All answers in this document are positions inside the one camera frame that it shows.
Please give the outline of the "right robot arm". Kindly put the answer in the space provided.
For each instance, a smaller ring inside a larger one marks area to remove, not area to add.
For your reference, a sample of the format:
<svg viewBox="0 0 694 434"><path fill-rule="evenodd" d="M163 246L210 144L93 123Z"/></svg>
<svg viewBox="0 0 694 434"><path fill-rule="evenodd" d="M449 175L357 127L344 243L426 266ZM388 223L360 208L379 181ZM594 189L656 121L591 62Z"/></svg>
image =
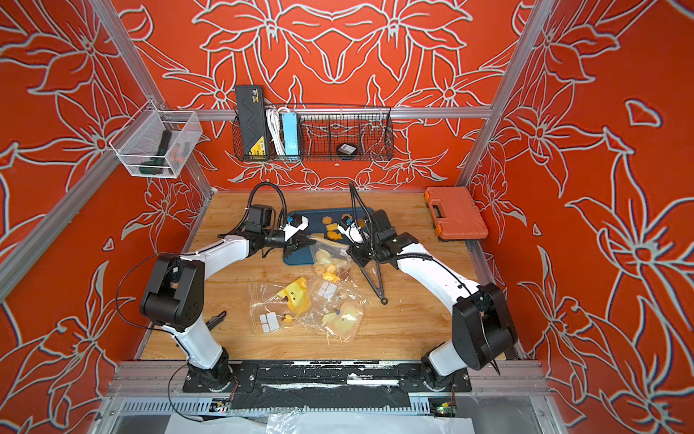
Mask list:
<svg viewBox="0 0 694 434"><path fill-rule="evenodd" d="M409 233L397 233L385 211L368 212L354 183L349 184L352 213L365 211L364 224L343 218L339 232L350 242L348 255L360 267L390 265L417 280L446 308L452 318L451 338L421 359L422 381L439 392L459 371L497 369L496 359L513 349L517 330L504 292L492 282L478 283L455 272L433 256Z"/></svg>

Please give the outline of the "black metal tongs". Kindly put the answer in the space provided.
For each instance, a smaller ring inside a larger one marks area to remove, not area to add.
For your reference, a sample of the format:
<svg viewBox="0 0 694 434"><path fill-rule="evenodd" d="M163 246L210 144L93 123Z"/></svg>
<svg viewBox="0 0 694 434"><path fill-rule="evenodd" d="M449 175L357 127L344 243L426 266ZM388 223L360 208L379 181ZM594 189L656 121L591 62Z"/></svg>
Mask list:
<svg viewBox="0 0 694 434"><path fill-rule="evenodd" d="M370 263L365 267L360 267L361 274L365 277L365 280L372 288L374 294L381 305L387 305L389 303L388 298L386 298L385 287L381 272L381 265L379 263Z"/></svg>

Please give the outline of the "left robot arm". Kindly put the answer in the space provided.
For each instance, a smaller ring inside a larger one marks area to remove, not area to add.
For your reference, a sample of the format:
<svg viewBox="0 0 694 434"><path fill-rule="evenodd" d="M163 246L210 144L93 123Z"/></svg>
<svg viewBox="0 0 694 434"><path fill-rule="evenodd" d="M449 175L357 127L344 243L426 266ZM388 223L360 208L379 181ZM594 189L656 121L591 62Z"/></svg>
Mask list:
<svg viewBox="0 0 694 434"><path fill-rule="evenodd" d="M282 190L261 182L250 192L239 223L218 242L182 254L161 253L140 302L140 313L173 336L186 354L191 378L212 392L231 383L227 350L202 319L209 277L258 252L282 251L285 257L316 241L308 236L309 219L291 215Z"/></svg>

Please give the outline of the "bag with cream bear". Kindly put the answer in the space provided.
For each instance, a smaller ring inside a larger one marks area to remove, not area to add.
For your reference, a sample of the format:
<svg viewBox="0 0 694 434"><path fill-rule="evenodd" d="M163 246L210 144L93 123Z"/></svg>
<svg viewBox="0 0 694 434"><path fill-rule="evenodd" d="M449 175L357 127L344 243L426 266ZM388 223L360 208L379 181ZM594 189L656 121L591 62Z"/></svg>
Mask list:
<svg viewBox="0 0 694 434"><path fill-rule="evenodd" d="M352 279L351 269L354 261L347 252L347 245L317 236L311 236L310 239L314 241L314 244L309 246L314 262L314 275L332 282Z"/></svg>

